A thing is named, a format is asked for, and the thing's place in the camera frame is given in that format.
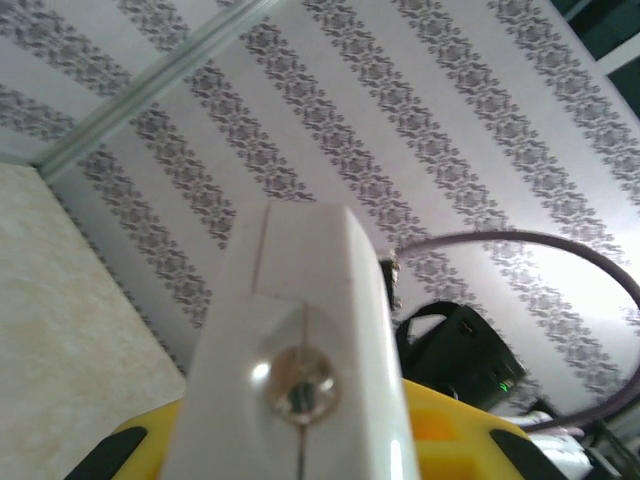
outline patterned wallpaper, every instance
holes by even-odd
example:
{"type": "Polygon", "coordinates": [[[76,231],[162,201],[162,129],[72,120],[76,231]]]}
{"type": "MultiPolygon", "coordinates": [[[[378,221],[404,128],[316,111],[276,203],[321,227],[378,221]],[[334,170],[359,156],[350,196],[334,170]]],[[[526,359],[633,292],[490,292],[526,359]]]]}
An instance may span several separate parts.
{"type": "MultiPolygon", "coordinates": [[[[73,23],[63,0],[6,4],[8,55],[40,76],[0,73],[0,129],[14,139],[0,130],[0,145],[30,156],[61,138],[226,3],[100,2],[114,21],[96,31],[83,27],[106,22],[73,23]]],[[[546,0],[281,0],[238,33],[52,183],[180,365],[215,309],[243,201],[346,203],[377,247],[535,229],[640,276],[637,118],[546,0]]],[[[638,361],[630,301],[541,247],[425,253],[400,295],[396,320],[438,298],[494,325],[529,372],[511,409],[591,404],[638,361]]]]}

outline wall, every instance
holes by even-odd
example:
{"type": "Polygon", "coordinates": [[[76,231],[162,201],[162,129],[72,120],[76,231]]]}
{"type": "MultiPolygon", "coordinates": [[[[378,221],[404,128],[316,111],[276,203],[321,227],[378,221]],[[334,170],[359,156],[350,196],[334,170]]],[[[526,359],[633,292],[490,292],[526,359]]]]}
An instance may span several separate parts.
{"type": "Polygon", "coordinates": [[[184,379],[38,174],[0,164],[0,472],[60,479],[184,379]]]}

